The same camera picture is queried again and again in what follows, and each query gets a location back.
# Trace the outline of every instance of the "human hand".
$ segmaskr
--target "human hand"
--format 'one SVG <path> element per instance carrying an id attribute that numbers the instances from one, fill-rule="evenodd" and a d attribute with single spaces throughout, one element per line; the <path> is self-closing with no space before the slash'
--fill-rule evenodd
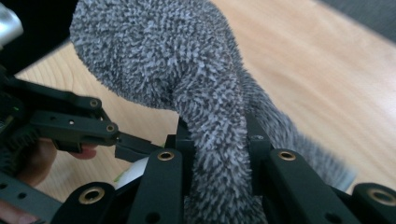
<path id="1" fill-rule="evenodd" d="M 96 155 L 96 145 L 82 145 L 82 153 L 70 153 L 81 160 L 88 160 Z M 40 139 L 32 146 L 32 156 L 29 158 L 24 169 L 17 175 L 17 178 L 34 187 L 43 181 L 53 164 L 57 149 L 49 139 Z M 0 219 L 10 224 L 24 224 L 37 221 L 34 217 L 15 206 L 0 201 Z"/>

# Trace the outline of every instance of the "gray towel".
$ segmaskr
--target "gray towel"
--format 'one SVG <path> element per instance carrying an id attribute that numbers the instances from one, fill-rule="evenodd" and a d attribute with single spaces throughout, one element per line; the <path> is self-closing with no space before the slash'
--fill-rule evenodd
<path id="1" fill-rule="evenodd" d="M 245 113 L 276 148 L 302 154 L 337 188 L 343 163 L 298 132 L 244 66 L 233 33 L 207 0 L 80 0 L 70 28 L 79 58 L 117 95 L 175 110 L 197 148 L 187 223 L 265 223 L 251 194 Z"/>

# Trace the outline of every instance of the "gray fuzzy cloth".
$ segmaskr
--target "gray fuzzy cloth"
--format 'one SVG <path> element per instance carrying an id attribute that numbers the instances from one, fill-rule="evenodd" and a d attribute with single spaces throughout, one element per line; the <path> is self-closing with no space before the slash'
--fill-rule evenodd
<path id="1" fill-rule="evenodd" d="M 246 111 L 275 148 L 302 154 L 345 188 L 345 165 L 298 132 L 242 65 L 233 33 L 207 0 L 80 0 L 70 28 L 79 58 L 119 96 L 175 110 L 197 153 L 187 223 L 265 223 L 251 194 Z"/>

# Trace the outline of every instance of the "wooden table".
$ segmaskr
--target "wooden table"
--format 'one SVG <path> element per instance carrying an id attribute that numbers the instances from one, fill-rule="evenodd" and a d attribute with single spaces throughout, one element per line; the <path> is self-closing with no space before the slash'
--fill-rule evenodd
<path id="1" fill-rule="evenodd" d="M 247 70 L 299 129 L 358 171 L 354 184 L 396 189 L 396 46 L 313 0 L 214 1 L 229 19 Z M 127 102 L 101 86 L 67 44 L 20 78 L 99 97 L 123 132 L 164 143 L 177 114 Z M 90 161 L 59 152 L 38 186 L 63 201 L 113 180 L 130 163 L 99 147 Z"/>

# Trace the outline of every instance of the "gray floor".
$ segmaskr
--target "gray floor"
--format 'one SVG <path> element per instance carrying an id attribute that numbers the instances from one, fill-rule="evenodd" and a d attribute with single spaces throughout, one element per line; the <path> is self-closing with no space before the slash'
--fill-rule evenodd
<path id="1" fill-rule="evenodd" d="M 396 43 L 396 0 L 321 0 Z"/>

